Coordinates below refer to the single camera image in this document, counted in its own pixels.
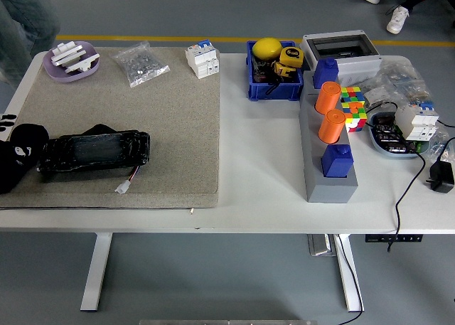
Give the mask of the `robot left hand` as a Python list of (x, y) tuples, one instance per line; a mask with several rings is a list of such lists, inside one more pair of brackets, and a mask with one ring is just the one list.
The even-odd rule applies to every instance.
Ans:
[(17, 116), (14, 114), (2, 114), (0, 116), (0, 132), (5, 132), (8, 128), (13, 127)]

